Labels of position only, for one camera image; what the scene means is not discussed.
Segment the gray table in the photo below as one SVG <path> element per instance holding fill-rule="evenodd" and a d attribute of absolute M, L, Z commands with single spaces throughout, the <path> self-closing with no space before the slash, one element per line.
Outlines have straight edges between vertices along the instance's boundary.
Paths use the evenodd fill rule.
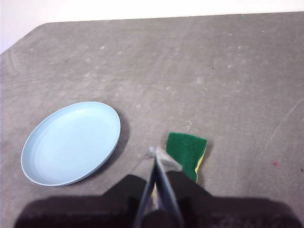
<path fill-rule="evenodd" d="M 35 126 L 66 105 L 115 108 L 95 174 L 44 187 L 22 173 Z M 51 195 L 103 194 L 168 132 L 208 139 L 199 184 L 289 204 L 304 221 L 304 13 L 49 23 L 1 55 L 1 224 Z"/>

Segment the light blue plate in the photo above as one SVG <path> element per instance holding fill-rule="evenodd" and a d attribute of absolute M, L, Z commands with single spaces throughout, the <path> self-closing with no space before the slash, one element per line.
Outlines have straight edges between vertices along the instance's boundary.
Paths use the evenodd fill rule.
<path fill-rule="evenodd" d="M 120 134 L 116 111 L 99 102 L 64 107 L 30 134 L 21 154 L 24 174 L 45 186 L 67 185 L 92 174 L 110 157 Z"/>

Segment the plate rim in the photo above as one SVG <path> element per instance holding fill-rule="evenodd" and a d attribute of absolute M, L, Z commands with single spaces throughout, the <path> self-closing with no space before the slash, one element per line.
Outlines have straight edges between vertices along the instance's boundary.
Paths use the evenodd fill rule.
<path fill-rule="evenodd" d="M 36 131 L 36 129 L 42 125 L 48 118 L 50 118 L 51 116 L 53 116 L 54 114 L 60 112 L 62 109 L 65 109 L 65 108 L 68 108 L 70 106 L 74 106 L 74 105 L 79 105 L 79 104 L 84 104 L 84 103 L 98 103 L 98 104 L 102 104 L 102 105 L 105 105 L 107 107 L 109 107 L 112 111 L 114 111 L 114 114 L 115 116 L 117 117 L 117 120 L 118 120 L 118 123 L 119 123 L 119 131 L 118 131 L 118 134 L 117 134 L 117 137 L 116 137 L 116 143 L 113 145 L 113 147 L 111 148 L 111 152 L 107 155 L 107 157 L 99 164 L 97 165 L 94 169 L 92 169 L 91 171 L 89 171 L 88 173 L 76 178 L 76 179 L 73 179 L 71 181 L 67 181 L 67 182 L 64 182 L 64 183 L 60 183 L 60 184 L 44 184 L 44 183 L 39 183 L 33 179 L 31 179 L 25 172 L 24 168 L 23 168 L 23 156 L 24 156 L 24 149 L 25 149 L 25 146 L 26 144 L 28 143 L 28 140 L 30 139 L 30 137 L 32 136 L 32 134 Z M 23 145 L 23 148 L 22 148 L 22 151 L 21 151 L 21 157 L 20 157 L 20 163 L 21 163 L 21 168 L 22 168 L 22 171 L 24 173 L 24 175 L 32 182 L 36 183 L 36 184 L 39 184 L 39 185 L 43 185 L 43 186 L 48 186 L 48 187 L 52 187 L 52 186 L 64 186 L 64 185 L 68 185 L 68 184 L 73 184 L 75 182 L 78 182 L 78 181 L 81 181 L 82 179 L 88 177 L 89 175 L 91 175 L 92 173 L 94 173 L 96 170 L 98 170 L 109 158 L 110 156 L 112 155 L 113 151 L 115 150 L 117 144 L 118 144 L 118 141 L 119 141 L 119 138 L 120 138 L 120 132 L 121 132 L 121 122 L 120 122 L 120 118 L 119 118 L 119 115 L 118 113 L 115 111 L 115 109 L 113 109 L 111 106 L 109 106 L 108 104 L 105 104 L 105 103 L 102 103 L 102 102 L 98 102 L 98 101 L 84 101 L 84 102 L 77 102 L 77 103 L 74 103 L 74 104 L 69 104 L 65 107 L 62 107 L 60 109 L 58 109 L 57 111 L 53 112 L 52 114 L 50 114 L 49 116 L 47 116 L 46 118 L 44 118 L 33 130 L 32 132 L 29 134 L 28 138 L 26 139 L 24 145 Z"/>

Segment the green sponge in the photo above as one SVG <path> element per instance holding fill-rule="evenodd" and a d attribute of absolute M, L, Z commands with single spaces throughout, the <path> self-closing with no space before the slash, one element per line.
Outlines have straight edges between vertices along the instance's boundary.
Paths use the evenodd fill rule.
<path fill-rule="evenodd" d="M 198 181 L 198 169 L 203 160 L 207 140 L 190 134 L 173 133 L 168 137 L 166 151 L 179 164 L 184 173 Z"/>

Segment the red spot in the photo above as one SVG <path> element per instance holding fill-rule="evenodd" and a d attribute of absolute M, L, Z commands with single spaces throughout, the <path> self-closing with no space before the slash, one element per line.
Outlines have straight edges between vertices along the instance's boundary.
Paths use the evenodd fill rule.
<path fill-rule="evenodd" d="M 272 161 L 271 164 L 272 164 L 273 166 L 276 166 L 276 167 L 279 166 L 279 162 L 277 162 L 277 161 Z"/>

